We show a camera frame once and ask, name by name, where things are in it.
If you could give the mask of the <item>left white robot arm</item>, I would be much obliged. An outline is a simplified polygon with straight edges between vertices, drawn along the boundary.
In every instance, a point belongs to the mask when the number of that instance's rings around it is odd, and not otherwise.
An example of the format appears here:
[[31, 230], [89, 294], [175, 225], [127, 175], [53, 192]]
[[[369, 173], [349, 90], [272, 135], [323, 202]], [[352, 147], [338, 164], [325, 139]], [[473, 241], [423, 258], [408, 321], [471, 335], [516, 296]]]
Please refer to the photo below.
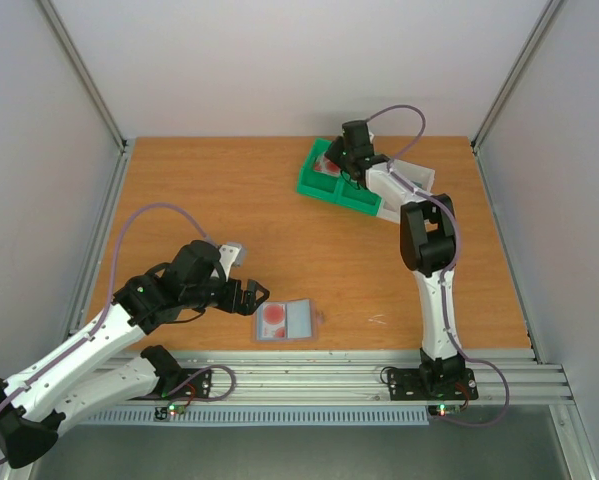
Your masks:
[[202, 370], [185, 370], [161, 345], [145, 348], [127, 364], [96, 375], [112, 356], [163, 325], [176, 325], [184, 310], [201, 317], [209, 309], [249, 316], [270, 292], [255, 280], [230, 275], [242, 246], [195, 240], [170, 262], [134, 276], [102, 311], [64, 343], [30, 367], [0, 378], [0, 466], [28, 466], [58, 439], [99, 410], [131, 399], [173, 400]]

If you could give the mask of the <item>red circle card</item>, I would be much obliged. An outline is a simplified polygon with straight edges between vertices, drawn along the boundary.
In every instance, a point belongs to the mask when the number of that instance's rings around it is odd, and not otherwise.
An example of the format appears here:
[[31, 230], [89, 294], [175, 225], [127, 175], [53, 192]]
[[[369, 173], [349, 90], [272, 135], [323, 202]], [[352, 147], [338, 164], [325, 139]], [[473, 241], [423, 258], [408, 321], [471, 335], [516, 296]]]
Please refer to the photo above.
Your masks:
[[287, 310], [283, 303], [264, 303], [256, 321], [259, 340], [282, 340], [287, 337]]
[[338, 177], [340, 175], [340, 168], [323, 155], [320, 155], [315, 159], [313, 170], [317, 173], [332, 177]]

